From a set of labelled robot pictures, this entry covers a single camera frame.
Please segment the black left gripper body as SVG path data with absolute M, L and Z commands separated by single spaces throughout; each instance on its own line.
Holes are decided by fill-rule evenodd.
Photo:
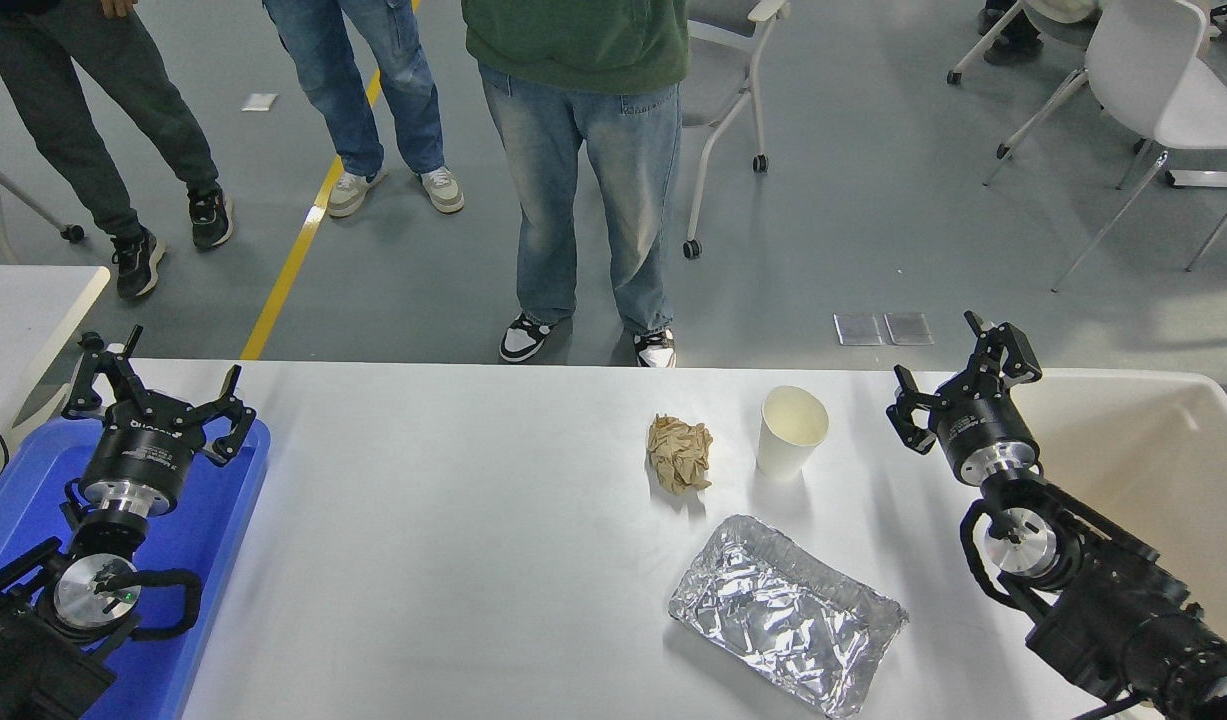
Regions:
M 174 427 L 171 419 L 160 424 L 136 410 L 107 407 L 104 433 L 83 470 L 81 491 L 94 496 L 96 486 L 128 482 L 160 496 L 179 496 L 202 442 L 200 424 Z

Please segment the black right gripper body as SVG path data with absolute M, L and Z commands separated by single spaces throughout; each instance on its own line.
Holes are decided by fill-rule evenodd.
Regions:
M 1002 469 L 1036 469 L 1037 442 L 1010 388 L 941 386 L 937 396 L 946 407 L 934 413 L 934 433 L 960 483 L 979 487 Z

